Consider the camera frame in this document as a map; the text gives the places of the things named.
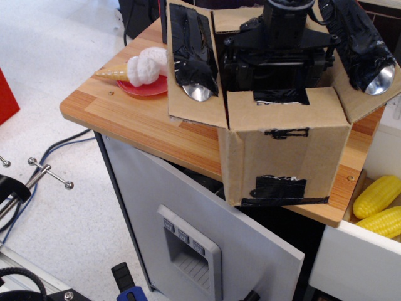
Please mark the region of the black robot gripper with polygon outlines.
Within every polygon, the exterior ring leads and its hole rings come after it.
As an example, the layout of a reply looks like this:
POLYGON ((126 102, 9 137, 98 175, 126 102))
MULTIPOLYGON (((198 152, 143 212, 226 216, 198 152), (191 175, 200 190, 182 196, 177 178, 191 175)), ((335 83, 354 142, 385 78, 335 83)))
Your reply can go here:
POLYGON ((340 38, 280 24, 270 33, 262 17, 241 25, 224 40, 222 82, 228 91, 317 87, 333 66, 340 38))

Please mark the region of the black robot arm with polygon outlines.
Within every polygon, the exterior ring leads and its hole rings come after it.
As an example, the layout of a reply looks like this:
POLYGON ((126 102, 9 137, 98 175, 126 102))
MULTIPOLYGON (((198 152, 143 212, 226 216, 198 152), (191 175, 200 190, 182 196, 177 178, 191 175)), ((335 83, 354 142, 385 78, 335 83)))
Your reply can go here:
POLYGON ((307 28, 314 1, 265 1, 263 13, 224 40, 224 88, 230 92, 314 88, 333 66, 335 34, 307 28))

